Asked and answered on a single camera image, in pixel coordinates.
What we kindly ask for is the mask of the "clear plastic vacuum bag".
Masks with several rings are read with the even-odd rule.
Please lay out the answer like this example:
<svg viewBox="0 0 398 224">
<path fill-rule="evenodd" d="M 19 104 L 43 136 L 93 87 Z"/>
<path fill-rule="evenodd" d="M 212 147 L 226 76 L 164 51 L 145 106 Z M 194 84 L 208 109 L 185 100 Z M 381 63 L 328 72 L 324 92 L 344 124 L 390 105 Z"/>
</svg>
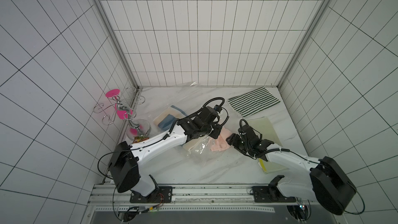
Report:
<svg viewBox="0 0 398 224">
<path fill-rule="evenodd" d="M 183 110 L 171 126 L 160 134 L 132 148 L 139 165 L 144 165 L 156 157 L 183 146 L 203 136 L 217 138 L 227 124 L 228 98 L 242 90 L 233 87 L 170 87 L 150 90 L 150 110 L 164 110 L 176 106 Z"/>
</svg>

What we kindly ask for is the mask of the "green white striped towel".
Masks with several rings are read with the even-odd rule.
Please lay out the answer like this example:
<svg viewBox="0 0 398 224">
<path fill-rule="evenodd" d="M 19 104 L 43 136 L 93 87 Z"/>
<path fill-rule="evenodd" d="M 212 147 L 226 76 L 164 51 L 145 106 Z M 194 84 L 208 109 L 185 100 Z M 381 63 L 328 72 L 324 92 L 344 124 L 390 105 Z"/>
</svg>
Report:
<svg viewBox="0 0 398 224">
<path fill-rule="evenodd" d="M 275 106 L 280 100 L 265 87 L 228 99 L 231 108 L 242 117 L 249 117 Z"/>
</svg>

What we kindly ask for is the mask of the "pink towel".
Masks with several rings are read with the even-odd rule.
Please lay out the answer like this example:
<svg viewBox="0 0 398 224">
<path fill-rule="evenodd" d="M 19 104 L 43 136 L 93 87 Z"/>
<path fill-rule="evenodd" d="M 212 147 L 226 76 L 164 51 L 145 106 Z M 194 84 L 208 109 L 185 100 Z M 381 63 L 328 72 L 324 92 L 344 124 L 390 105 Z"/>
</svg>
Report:
<svg viewBox="0 0 398 224">
<path fill-rule="evenodd" d="M 230 145 L 227 142 L 227 138 L 229 138 L 233 133 L 226 129 L 222 128 L 221 132 L 216 140 L 212 140 L 210 142 L 210 150 L 211 151 L 224 151 L 230 148 Z"/>
</svg>

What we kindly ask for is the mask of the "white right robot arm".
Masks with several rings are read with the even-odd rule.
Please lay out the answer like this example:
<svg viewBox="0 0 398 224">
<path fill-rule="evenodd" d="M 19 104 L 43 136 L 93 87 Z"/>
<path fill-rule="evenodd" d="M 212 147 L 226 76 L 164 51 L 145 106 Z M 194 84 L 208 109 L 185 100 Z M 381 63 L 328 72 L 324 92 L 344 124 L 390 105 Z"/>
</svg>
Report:
<svg viewBox="0 0 398 224">
<path fill-rule="evenodd" d="M 247 157 L 279 164 L 291 172 L 291 175 L 277 175 L 269 182 L 268 188 L 274 198 L 316 201 L 330 213 L 342 215 L 357 192 L 334 159 L 308 157 L 283 148 L 264 139 L 245 120 L 241 120 L 238 133 L 226 141 Z"/>
</svg>

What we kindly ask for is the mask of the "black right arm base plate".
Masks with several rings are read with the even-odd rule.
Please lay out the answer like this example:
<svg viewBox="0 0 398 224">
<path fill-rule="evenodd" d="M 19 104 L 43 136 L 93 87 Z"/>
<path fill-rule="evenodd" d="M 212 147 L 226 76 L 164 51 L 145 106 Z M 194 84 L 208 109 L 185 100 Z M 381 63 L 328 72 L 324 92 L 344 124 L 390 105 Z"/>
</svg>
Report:
<svg viewBox="0 0 398 224">
<path fill-rule="evenodd" d="M 296 198 L 285 197 L 277 186 L 284 175 L 277 175 L 267 186 L 253 186 L 250 194 L 256 203 L 295 203 Z"/>
</svg>

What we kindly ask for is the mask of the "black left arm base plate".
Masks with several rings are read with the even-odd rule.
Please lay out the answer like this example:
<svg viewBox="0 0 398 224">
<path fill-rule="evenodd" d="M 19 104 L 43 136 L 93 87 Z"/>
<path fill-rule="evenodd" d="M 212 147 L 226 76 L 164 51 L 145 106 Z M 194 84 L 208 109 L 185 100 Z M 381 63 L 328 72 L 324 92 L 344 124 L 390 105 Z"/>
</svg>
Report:
<svg viewBox="0 0 398 224">
<path fill-rule="evenodd" d="M 141 177 L 138 184 L 132 188 L 130 203 L 171 203 L 172 186 L 159 186 L 152 175 Z"/>
</svg>

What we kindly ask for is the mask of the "pale yellow folded towel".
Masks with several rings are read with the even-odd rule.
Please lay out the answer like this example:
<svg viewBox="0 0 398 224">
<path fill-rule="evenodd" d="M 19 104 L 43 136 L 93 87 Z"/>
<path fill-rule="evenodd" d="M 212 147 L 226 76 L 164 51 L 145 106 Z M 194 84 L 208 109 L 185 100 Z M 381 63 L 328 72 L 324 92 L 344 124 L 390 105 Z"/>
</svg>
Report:
<svg viewBox="0 0 398 224">
<path fill-rule="evenodd" d="M 272 123 L 267 117 L 252 119 L 248 120 L 247 122 L 252 128 L 259 131 L 263 135 L 264 139 L 270 140 L 275 144 L 282 146 L 282 143 L 280 142 Z M 273 162 L 265 161 L 260 158 L 258 159 L 258 164 L 265 174 L 276 173 L 287 169 L 284 166 Z"/>
</svg>

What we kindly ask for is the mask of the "colourful snack packet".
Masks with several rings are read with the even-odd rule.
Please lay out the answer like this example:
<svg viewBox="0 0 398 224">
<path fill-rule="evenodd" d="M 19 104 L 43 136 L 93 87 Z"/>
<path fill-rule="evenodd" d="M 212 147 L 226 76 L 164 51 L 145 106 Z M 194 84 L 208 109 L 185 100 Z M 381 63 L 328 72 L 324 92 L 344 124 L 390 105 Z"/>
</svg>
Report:
<svg viewBox="0 0 398 224">
<path fill-rule="evenodd" d="M 140 143 L 140 142 L 146 141 L 148 139 L 149 139 L 149 137 L 147 137 L 147 136 L 136 136 L 134 138 L 134 143 Z"/>
</svg>

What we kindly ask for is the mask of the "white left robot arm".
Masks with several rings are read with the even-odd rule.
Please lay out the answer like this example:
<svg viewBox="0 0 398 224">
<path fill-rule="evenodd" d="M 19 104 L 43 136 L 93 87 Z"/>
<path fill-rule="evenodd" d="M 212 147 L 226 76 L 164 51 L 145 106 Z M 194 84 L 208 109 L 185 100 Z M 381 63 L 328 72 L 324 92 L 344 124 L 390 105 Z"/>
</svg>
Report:
<svg viewBox="0 0 398 224">
<path fill-rule="evenodd" d="M 155 179 L 141 171 L 147 162 L 176 146 L 191 140 L 210 136 L 217 139 L 229 120 L 228 111 L 220 106 L 203 106 L 182 119 L 176 119 L 171 128 L 142 144 L 122 142 L 115 148 L 109 161 L 109 171 L 118 193 L 133 191 L 143 197 L 159 192 Z"/>
</svg>

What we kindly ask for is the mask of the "aluminium mounting rail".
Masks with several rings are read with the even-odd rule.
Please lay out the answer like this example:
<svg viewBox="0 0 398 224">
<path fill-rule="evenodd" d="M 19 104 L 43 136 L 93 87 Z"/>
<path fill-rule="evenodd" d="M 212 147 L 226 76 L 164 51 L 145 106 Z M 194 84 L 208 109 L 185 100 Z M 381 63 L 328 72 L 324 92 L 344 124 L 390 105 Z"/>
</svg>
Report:
<svg viewBox="0 0 398 224">
<path fill-rule="evenodd" d="M 94 186 L 83 224 L 346 224 L 345 216 L 327 212 L 317 202 L 260 194 L 265 185 L 174 184 L 155 202 L 144 203 L 112 184 Z"/>
</svg>

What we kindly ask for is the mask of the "blue and beige towel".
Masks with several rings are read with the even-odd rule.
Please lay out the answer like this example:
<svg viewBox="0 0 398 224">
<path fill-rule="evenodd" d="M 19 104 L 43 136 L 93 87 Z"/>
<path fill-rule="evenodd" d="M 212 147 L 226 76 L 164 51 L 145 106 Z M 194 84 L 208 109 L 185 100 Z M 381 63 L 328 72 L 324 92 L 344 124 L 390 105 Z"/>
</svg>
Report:
<svg viewBox="0 0 398 224">
<path fill-rule="evenodd" d="M 176 119 L 182 119 L 186 116 L 187 114 L 183 110 L 171 105 L 153 121 L 153 124 L 160 130 L 166 131 L 170 129 Z"/>
</svg>

